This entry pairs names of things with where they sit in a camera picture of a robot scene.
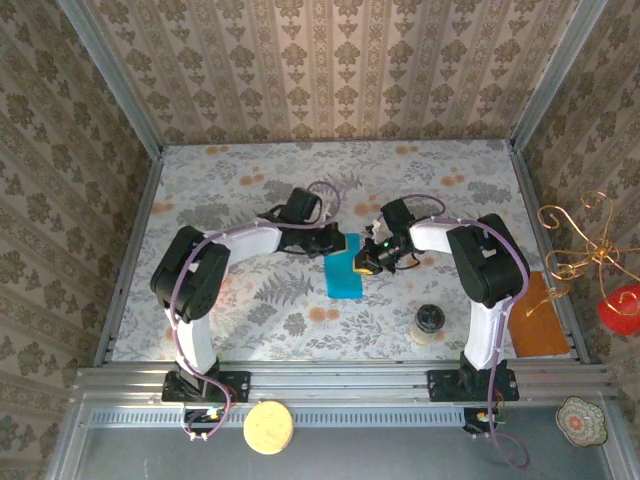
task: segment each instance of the jar lid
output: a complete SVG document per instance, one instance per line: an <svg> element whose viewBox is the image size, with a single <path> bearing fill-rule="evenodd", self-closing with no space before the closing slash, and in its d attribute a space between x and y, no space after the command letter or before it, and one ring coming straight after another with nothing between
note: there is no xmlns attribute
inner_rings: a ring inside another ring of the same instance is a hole
<svg viewBox="0 0 640 480"><path fill-rule="evenodd" d="M444 325L444 312L437 305L427 304L418 309L416 326L424 333L434 333Z"/></svg>

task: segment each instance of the small dish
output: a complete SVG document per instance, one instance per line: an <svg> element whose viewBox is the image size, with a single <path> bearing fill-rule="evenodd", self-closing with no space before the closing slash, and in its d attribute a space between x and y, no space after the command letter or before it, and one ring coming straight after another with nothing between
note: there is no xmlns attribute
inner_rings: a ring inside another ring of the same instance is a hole
<svg viewBox="0 0 640 480"><path fill-rule="evenodd" d="M600 407L580 397L569 397L556 412L556 424L578 447L602 445L607 441L607 425Z"/></svg>

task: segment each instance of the small jar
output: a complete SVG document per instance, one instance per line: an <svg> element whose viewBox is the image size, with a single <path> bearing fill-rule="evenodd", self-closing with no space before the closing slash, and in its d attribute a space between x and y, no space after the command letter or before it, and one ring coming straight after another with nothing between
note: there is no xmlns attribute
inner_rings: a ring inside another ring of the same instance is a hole
<svg viewBox="0 0 640 480"><path fill-rule="evenodd" d="M444 312L437 305L423 305L411 325L409 336L418 345L427 346L444 325Z"/></svg>

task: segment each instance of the floral wallpaper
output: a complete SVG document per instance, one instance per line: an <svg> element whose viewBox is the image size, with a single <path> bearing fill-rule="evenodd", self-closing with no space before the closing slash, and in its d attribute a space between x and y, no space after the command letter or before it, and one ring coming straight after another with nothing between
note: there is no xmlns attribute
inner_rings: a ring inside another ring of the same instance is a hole
<svg viewBox="0 0 640 480"><path fill-rule="evenodd" d="M0 477L43 478L149 158L54 1L0 1Z"/></svg>
<svg viewBox="0 0 640 480"><path fill-rule="evenodd" d="M578 0L84 0L163 144L506 138Z"/></svg>
<svg viewBox="0 0 640 480"><path fill-rule="evenodd" d="M525 149L541 203L565 206L591 236L606 215L581 207L579 194L600 190L617 210L611 238L640 247L640 2L610 0ZM567 229L553 237L558 247L579 244ZM621 262L640 272L640 255ZM607 290L632 282L611 273ZM597 316L597 269L574 285L572 301L595 358L610 364L619 400L640 449L640 336L622 337Z"/></svg>

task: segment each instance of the yellow object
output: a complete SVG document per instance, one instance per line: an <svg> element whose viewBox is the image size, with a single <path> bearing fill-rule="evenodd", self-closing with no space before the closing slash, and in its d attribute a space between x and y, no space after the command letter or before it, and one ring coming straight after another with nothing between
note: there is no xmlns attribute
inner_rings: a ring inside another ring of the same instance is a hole
<svg viewBox="0 0 640 480"><path fill-rule="evenodd" d="M604 213L605 207L608 207L609 214L607 222L605 223L602 234L599 237L589 238L580 229L578 224L571 218L571 215L562 207L558 205L545 205L538 209L538 220L542 226L548 230L557 230L560 228L560 220L556 216L556 213L562 214L562 216L569 222L573 229L582 237L584 241L584 247L581 250L560 250L555 249L550 251L544 259L545 266L553 278L560 282L559 287L552 287L547 290L547 297L542 299L535 307L527 311L527 316L530 316L539 306L544 303L551 302L560 297L563 297L569 293L570 284L572 280L584 275L587 267L595 263L598 265L598 282L600 283L600 294L607 306L616 312L618 315L623 316L635 316L640 313L640 298L634 293L630 293L632 298L636 301L636 308L632 312L623 312L618 310L607 298L607 292L604 288L604 269L605 267L612 268L617 274L627 274L629 277L637 282L640 282L640 276L627 270L621 263L618 263L622 255L628 253L640 253L640 248L618 248L609 239L609 227L611 221L614 218L615 207L613 200L607 197L602 192L596 192L594 190L585 192L580 197L582 206L587 210L600 210L598 215ZM558 257L557 269L554 268L554 259Z"/></svg>
<svg viewBox="0 0 640 480"><path fill-rule="evenodd" d="M373 272L368 268L358 268L356 267L356 259L353 259L353 271L359 273L360 275L373 275Z"/></svg>
<svg viewBox="0 0 640 480"><path fill-rule="evenodd" d="M251 409L244 421L244 439L263 455L281 452L293 436L293 418L278 402L262 402Z"/></svg>

